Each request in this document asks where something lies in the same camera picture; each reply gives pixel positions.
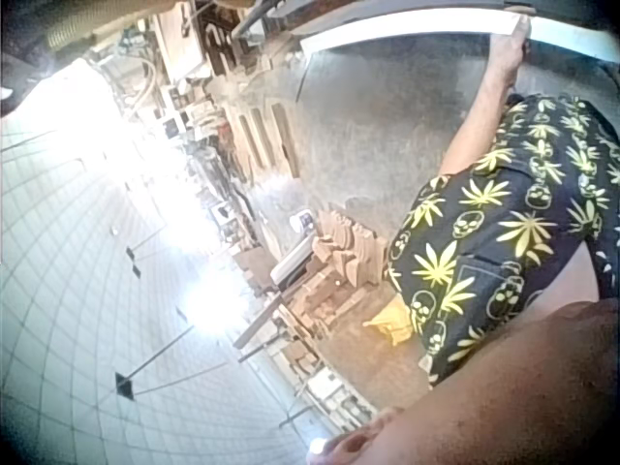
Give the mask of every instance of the person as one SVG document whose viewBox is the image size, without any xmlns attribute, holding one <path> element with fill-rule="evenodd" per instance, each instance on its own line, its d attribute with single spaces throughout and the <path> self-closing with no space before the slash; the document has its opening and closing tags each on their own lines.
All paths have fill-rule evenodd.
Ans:
<svg viewBox="0 0 620 465">
<path fill-rule="evenodd" d="M 598 297 L 619 295 L 618 138 L 578 98 L 508 96 L 529 30 L 521 15 L 510 36 L 491 36 L 477 97 L 388 251 L 432 387 L 536 302 L 582 244 Z"/>
<path fill-rule="evenodd" d="M 615 463 L 618 300 L 505 325 L 407 410 L 310 453 L 309 465 Z"/>
</svg>

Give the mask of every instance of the hand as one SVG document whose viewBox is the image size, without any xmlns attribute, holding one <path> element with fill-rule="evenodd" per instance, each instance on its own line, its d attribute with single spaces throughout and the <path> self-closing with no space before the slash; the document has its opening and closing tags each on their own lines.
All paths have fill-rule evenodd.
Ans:
<svg viewBox="0 0 620 465">
<path fill-rule="evenodd" d="M 507 88 L 516 82 L 516 73 L 525 55 L 525 40 L 530 32 L 530 18 L 521 15 L 510 36 L 491 35 L 486 73 Z"/>
</svg>

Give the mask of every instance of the yellow cloth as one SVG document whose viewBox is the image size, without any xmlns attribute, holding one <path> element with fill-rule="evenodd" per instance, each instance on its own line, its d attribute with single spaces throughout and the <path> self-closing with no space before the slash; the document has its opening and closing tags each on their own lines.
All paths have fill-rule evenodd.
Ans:
<svg viewBox="0 0 620 465">
<path fill-rule="evenodd" d="M 393 346 L 406 341 L 414 333 L 411 310 L 400 294 L 397 294 L 386 307 L 364 326 L 375 326 L 380 332 L 389 336 Z"/>
</svg>

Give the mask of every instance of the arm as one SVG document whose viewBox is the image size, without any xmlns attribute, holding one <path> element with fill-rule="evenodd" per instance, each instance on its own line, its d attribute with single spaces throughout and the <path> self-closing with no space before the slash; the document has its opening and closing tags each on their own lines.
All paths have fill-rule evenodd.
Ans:
<svg viewBox="0 0 620 465">
<path fill-rule="evenodd" d="M 488 65 L 476 100 L 444 155 L 440 175 L 463 171 L 488 151 L 508 90 L 514 85 L 523 61 L 523 45 L 529 30 L 529 18 L 523 15 L 511 36 L 491 36 Z"/>
<path fill-rule="evenodd" d="M 617 405 L 617 312 L 617 300 L 572 304 L 494 338 L 385 426 L 352 463 L 566 463 L 577 457 Z"/>
</svg>

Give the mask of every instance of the white bar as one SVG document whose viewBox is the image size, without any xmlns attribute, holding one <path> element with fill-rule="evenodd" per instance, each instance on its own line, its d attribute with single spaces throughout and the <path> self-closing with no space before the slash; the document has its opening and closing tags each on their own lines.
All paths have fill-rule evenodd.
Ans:
<svg viewBox="0 0 620 465">
<path fill-rule="evenodd" d="M 437 32 L 471 32 L 509 35 L 519 15 L 479 8 L 414 10 L 370 17 L 343 24 L 301 41 L 304 53 L 341 47 L 373 39 Z M 532 17 L 530 39 L 620 63 L 620 43 L 611 34 L 573 26 L 553 19 Z"/>
</svg>

